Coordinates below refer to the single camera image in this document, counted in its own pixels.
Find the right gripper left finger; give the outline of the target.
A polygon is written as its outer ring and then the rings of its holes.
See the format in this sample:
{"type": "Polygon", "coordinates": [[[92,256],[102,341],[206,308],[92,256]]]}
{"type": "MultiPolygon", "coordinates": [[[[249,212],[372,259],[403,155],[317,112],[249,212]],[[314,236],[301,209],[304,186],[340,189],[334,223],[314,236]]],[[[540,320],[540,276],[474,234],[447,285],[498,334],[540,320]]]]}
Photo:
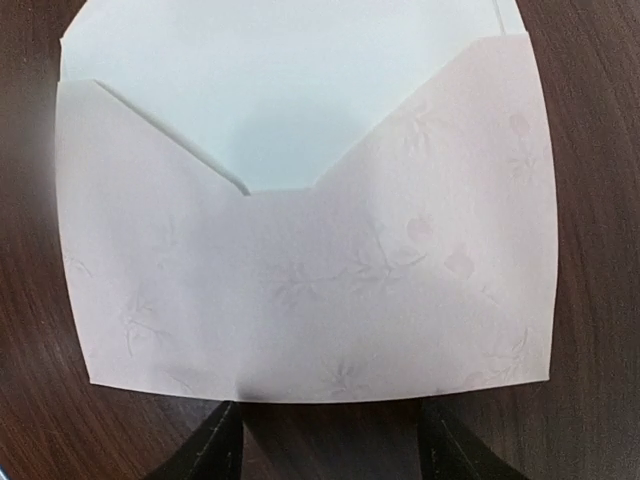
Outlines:
{"type": "Polygon", "coordinates": [[[148,480],[240,480],[244,430],[240,406],[222,402],[148,480]]]}

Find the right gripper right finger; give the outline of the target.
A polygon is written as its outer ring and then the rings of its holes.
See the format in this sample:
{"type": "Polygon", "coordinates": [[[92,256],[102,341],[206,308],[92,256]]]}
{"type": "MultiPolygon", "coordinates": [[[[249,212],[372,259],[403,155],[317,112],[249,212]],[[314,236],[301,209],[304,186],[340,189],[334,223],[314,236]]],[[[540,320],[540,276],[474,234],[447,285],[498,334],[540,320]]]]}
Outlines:
{"type": "Polygon", "coordinates": [[[515,478],[514,467],[435,400],[420,403],[417,443],[423,479],[515,478]]]}

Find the beige envelope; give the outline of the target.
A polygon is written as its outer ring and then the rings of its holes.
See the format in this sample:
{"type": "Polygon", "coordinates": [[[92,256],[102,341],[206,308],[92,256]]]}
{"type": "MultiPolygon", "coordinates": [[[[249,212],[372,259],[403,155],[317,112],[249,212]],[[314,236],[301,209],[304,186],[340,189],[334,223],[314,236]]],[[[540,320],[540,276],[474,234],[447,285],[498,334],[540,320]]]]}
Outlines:
{"type": "Polygon", "coordinates": [[[250,191],[60,61],[55,179],[95,385],[322,404],[549,377],[556,185],[526,26],[297,189],[250,191]]]}

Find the cream letter paper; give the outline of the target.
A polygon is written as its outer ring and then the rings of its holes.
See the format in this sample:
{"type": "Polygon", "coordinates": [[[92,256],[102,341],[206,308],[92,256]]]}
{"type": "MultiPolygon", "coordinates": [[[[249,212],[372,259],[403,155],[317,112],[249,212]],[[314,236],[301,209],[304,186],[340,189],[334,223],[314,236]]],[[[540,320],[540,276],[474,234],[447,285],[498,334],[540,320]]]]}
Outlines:
{"type": "Polygon", "coordinates": [[[89,1],[61,77],[94,80],[250,191],[312,185],[513,1],[89,1]]]}

